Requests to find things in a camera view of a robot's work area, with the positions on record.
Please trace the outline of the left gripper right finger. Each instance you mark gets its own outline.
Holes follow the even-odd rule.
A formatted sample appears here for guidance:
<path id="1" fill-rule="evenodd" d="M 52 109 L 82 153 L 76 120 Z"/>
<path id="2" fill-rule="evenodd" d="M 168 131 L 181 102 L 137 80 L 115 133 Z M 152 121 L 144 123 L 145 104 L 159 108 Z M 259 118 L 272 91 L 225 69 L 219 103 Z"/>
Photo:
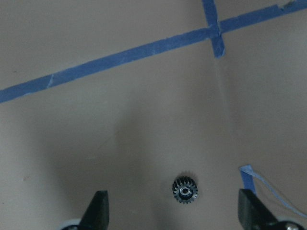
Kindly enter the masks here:
<path id="1" fill-rule="evenodd" d="M 278 221 L 249 189 L 238 192 L 238 220 L 244 230 L 285 229 L 285 222 Z"/>

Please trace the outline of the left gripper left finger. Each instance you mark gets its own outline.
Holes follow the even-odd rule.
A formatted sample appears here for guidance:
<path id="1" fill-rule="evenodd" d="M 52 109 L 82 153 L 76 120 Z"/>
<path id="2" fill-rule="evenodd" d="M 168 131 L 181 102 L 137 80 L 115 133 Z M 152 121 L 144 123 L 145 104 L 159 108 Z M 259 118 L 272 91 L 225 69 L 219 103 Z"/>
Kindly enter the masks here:
<path id="1" fill-rule="evenodd" d="M 97 191 L 85 211 L 78 230 L 107 230 L 109 225 L 109 201 L 107 191 Z"/>

